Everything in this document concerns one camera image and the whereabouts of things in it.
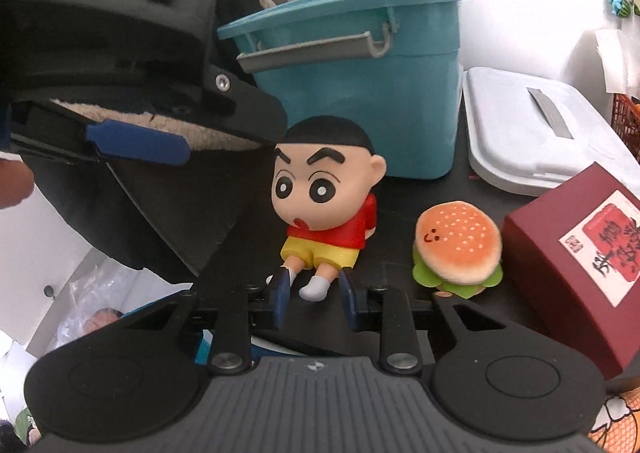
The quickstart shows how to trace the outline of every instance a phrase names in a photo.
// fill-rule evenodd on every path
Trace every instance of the lettuce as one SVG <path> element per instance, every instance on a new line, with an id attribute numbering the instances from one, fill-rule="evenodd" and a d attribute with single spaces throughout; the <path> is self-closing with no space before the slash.
<path id="1" fill-rule="evenodd" d="M 457 294 L 465 299 L 469 299 L 476 294 L 478 292 L 478 287 L 495 287 L 502 280 L 502 267 L 498 264 L 495 271 L 480 284 L 458 285 L 456 283 L 450 283 L 428 268 L 420 256 L 420 253 L 418 253 L 415 245 L 412 254 L 414 257 L 413 274 L 415 281 L 425 287 L 435 287 L 439 290 L 446 290 L 447 292 L 452 292 L 453 294 Z"/>

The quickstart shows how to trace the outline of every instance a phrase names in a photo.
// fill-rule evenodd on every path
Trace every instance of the finger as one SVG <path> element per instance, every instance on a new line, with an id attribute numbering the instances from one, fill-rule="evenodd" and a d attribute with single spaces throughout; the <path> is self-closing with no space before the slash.
<path id="1" fill-rule="evenodd" d="M 20 204 L 34 186 L 33 172 L 25 163 L 0 159 L 0 209 Z"/>

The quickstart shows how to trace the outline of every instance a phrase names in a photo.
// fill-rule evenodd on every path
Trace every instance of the round pad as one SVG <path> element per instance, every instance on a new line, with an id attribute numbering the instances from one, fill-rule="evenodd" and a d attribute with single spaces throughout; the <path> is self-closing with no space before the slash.
<path id="1" fill-rule="evenodd" d="M 517 325 L 466 333 L 436 364 L 431 389 L 454 420 L 513 441 L 587 433 L 605 395 L 587 357 Z"/>
<path id="2" fill-rule="evenodd" d="M 462 201 L 434 206 L 420 215 L 415 246 L 434 273 L 450 283 L 475 285 L 496 270 L 500 230 L 481 210 Z"/>
<path id="3" fill-rule="evenodd" d="M 198 393 L 196 365 L 143 335 L 102 349 L 73 341 L 42 357 L 25 381 L 38 425 L 63 438 L 114 443 L 148 435 L 178 419 Z"/>

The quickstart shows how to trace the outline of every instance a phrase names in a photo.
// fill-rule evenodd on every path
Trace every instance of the teal plastic bucket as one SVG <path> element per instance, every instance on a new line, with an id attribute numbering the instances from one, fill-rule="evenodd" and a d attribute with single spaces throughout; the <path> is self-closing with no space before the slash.
<path id="1" fill-rule="evenodd" d="M 366 130 L 388 175 L 453 164 L 462 69 L 460 0 L 295 0 L 218 29 L 276 96 L 289 126 L 320 114 Z"/>

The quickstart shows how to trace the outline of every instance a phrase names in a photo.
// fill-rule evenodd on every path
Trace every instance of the open mouth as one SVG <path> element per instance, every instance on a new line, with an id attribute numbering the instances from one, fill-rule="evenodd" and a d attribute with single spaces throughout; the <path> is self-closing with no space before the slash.
<path id="1" fill-rule="evenodd" d="M 293 220 L 293 223 L 296 225 L 296 227 L 299 227 L 300 229 L 309 229 L 309 226 L 306 225 L 306 222 L 303 221 L 301 218 L 296 218 L 295 220 Z"/>

